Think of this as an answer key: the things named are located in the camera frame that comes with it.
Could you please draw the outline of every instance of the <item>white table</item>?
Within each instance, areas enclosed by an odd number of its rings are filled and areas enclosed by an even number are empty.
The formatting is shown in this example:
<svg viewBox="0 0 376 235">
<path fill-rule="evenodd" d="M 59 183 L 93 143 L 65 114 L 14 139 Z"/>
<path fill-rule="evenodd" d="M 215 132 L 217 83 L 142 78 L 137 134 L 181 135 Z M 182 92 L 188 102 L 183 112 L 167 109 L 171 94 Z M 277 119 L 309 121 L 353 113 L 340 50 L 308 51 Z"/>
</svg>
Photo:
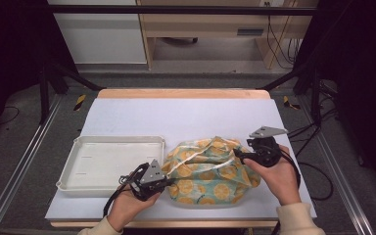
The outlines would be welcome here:
<svg viewBox="0 0 376 235">
<path fill-rule="evenodd" d="M 247 146 L 249 134 L 262 125 L 284 128 L 276 104 L 265 91 L 115 89 L 99 94 L 81 136 L 162 136 L 167 154 L 182 141 L 214 136 L 235 138 Z M 289 147 L 295 158 L 286 134 L 275 139 Z M 303 179 L 300 192 L 303 202 L 311 204 Z M 46 218 L 58 227 L 94 226 L 106 202 L 107 198 L 77 198 L 58 190 Z M 182 206 L 165 189 L 127 227 L 270 227 L 277 221 L 278 206 L 263 180 L 235 206 Z M 313 207 L 311 215 L 316 217 Z"/>
</svg>

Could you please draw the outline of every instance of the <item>wooden table edge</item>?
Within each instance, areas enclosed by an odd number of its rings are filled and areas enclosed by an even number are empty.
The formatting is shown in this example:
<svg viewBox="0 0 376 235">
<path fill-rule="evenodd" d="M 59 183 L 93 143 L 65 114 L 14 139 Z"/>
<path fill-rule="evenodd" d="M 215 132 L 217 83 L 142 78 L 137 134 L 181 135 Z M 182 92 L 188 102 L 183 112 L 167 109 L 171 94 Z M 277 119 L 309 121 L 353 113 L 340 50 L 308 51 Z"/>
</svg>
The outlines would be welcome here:
<svg viewBox="0 0 376 235">
<path fill-rule="evenodd" d="M 103 89 L 97 98 L 270 99 L 270 95 L 256 89 Z"/>
<path fill-rule="evenodd" d="M 99 221 L 51 221 L 54 227 L 94 227 Z M 277 220 L 207 220 L 207 221 L 131 221 L 127 228 L 252 228 L 252 227 L 274 227 Z"/>
</svg>

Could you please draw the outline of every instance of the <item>white tabletop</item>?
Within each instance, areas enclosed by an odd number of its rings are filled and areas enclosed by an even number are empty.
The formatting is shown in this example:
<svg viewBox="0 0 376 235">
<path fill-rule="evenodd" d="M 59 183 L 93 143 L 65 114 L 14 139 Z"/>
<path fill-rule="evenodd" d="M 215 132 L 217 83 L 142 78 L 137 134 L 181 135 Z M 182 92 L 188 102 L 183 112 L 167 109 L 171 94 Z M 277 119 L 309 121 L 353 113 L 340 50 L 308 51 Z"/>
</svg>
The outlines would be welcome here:
<svg viewBox="0 0 376 235">
<path fill-rule="evenodd" d="M 182 141 L 214 136 L 235 138 L 247 146 L 249 134 L 263 125 L 284 128 L 271 99 L 98 98 L 81 136 L 162 136 L 167 154 Z M 289 147 L 294 159 L 287 135 L 275 139 Z M 303 179 L 300 192 L 303 202 L 311 204 Z M 106 202 L 107 198 L 77 198 L 57 191 L 45 217 L 51 221 L 100 220 Z M 175 203 L 165 189 L 156 204 L 138 214 L 135 221 L 277 219 L 278 206 L 263 181 L 234 206 L 184 206 Z M 311 215 L 316 217 L 313 207 Z"/>
</svg>

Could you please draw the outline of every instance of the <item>desk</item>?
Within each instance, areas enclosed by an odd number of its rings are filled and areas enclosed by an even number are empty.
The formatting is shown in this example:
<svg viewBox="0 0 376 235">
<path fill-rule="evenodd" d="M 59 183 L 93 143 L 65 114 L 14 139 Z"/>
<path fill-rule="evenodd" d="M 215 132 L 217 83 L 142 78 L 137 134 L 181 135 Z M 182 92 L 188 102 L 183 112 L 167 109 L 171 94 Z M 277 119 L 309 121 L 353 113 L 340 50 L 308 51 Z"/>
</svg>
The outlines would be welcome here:
<svg viewBox="0 0 376 235">
<path fill-rule="evenodd" d="M 136 2 L 140 6 L 263 7 L 263 0 L 137 0 Z M 316 7 L 318 0 L 265 2 L 272 2 L 272 7 L 293 8 Z M 139 18 L 149 68 L 152 67 L 157 37 L 253 37 L 256 39 L 264 65 L 267 69 L 271 69 L 273 63 L 276 63 L 275 57 L 281 56 L 279 43 L 273 35 L 280 44 L 284 38 L 303 39 L 311 21 L 309 16 L 272 16 L 270 25 L 273 33 L 270 33 L 268 16 L 141 14 Z"/>
<path fill-rule="evenodd" d="M 283 128 L 276 104 L 266 91 L 108 89 L 94 101 L 81 136 L 161 135 L 167 154 L 181 141 L 215 135 L 236 138 L 247 146 L 249 134 L 262 125 Z M 275 138 L 291 149 L 287 135 Z M 311 204 L 304 180 L 300 191 L 303 201 Z M 106 202 L 107 198 L 74 198 L 57 191 L 46 218 L 57 227 L 94 226 Z M 263 181 L 235 206 L 185 207 L 175 203 L 165 190 L 127 227 L 272 227 L 278 206 Z"/>
</svg>

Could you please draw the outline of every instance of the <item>wrist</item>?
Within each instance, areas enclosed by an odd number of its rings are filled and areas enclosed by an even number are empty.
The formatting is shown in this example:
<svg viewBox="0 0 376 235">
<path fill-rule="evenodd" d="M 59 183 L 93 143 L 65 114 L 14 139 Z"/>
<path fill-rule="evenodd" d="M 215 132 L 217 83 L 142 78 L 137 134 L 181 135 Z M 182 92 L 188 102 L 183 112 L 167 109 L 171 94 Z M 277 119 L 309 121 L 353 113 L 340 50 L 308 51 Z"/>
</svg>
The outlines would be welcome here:
<svg viewBox="0 0 376 235">
<path fill-rule="evenodd" d="M 287 195 L 286 197 L 279 198 L 279 203 L 281 206 L 301 203 L 301 196 L 299 195 L 299 192 L 295 192 L 292 194 Z"/>
<path fill-rule="evenodd" d="M 123 228 L 124 228 L 125 224 L 123 224 L 122 219 L 115 218 L 114 216 L 108 215 L 107 220 L 116 232 L 118 232 L 120 234 L 123 232 Z"/>
</svg>

